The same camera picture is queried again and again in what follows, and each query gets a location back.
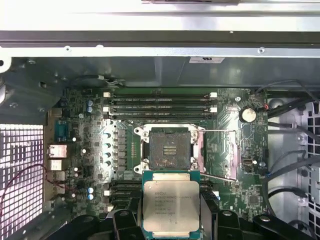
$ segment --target screw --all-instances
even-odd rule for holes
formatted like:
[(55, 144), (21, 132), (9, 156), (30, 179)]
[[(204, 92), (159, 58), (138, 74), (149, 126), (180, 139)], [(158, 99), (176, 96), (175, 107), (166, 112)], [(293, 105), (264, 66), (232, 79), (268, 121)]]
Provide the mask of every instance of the screw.
[(195, 138), (195, 137), (197, 137), (197, 136), (198, 136), (198, 133), (197, 133), (196, 131), (192, 131), (192, 132), (191, 132), (191, 137), (194, 137), (194, 138)]
[(229, 211), (223, 211), (222, 214), (228, 217), (232, 215), (232, 213)]
[(264, 47), (260, 47), (259, 49), (258, 49), (258, 54), (263, 54), (264, 52), (265, 52), (265, 48)]
[(16, 107), (18, 107), (18, 103), (12, 102), (10, 103), (9, 107), (15, 109)]
[(34, 59), (28, 59), (26, 62), (28, 64), (36, 64), (36, 61)]
[(198, 164), (196, 164), (196, 163), (191, 164), (192, 170), (196, 170), (197, 168), (198, 168)]
[(263, 222), (270, 222), (270, 218), (268, 218), (267, 216), (260, 216), (260, 220)]
[(259, 162), (259, 166), (264, 168), (266, 166), (266, 163), (264, 161)]

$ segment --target chip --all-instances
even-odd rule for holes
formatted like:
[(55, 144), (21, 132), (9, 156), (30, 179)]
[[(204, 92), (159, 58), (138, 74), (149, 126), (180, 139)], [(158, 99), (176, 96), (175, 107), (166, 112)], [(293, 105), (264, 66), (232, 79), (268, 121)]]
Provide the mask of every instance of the chip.
[(259, 203), (258, 196), (249, 196), (249, 204), (250, 205), (257, 205)]

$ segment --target capacitor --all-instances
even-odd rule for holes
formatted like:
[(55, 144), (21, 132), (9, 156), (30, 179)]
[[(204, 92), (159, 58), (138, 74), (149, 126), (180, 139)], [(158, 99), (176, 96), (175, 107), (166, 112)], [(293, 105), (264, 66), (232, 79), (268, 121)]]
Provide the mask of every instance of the capacitor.
[(93, 194), (94, 193), (94, 189), (92, 187), (89, 187), (87, 191), (88, 191), (89, 194)]
[(92, 108), (92, 106), (88, 106), (88, 107), (86, 108), (86, 111), (87, 111), (88, 113), (92, 113), (93, 110), (94, 110), (94, 109)]
[(94, 105), (94, 102), (92, 100), (88, 100), (86, 104), (88, 107), (92, 107)]

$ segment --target perforated metal panel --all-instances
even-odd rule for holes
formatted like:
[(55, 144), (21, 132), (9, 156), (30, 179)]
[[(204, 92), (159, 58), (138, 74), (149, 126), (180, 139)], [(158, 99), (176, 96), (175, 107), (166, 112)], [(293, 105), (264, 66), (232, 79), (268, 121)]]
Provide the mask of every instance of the perforated metal panel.
[(42, 212), (43, 168), (17, 173), (44, 162), (42, 125), (0, 124), (0, 196), (4, 195), (0, 240), (4, 240)]
[[(313, 103), (312, 111), (308, 112), (308, 131), (320, 135), (320, 114), (319, 114), (319, 105)], [(308, 137), (308, 157), (312, 155), (320, 154), (320, 142), (313, 140), (311, 137)], [(309, 173), (309, 187), (308, 187), (308, 207), (309, 207), (309, 225), (314, 229), (317, 237), (320, 238), (320, 204), (316, 203), (318, 199), (312, 197), (316, 196), (318, 190), (313, 190), (312, 185), (315, 182), (312, 181), (311, 174), (316, 175), (319, 170), (316, 169), (313, 172)]]

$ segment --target open cpu socket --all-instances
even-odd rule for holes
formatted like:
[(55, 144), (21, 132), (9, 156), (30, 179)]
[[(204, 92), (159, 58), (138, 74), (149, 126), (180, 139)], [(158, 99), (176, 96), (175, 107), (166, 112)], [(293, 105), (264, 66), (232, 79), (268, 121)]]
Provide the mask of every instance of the open cpu socket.
[(205, 172), (205, 129), (194, 124), (145, 124), (134, 133), (141, 138), (141, 162), (134, 171), (199, 170)]

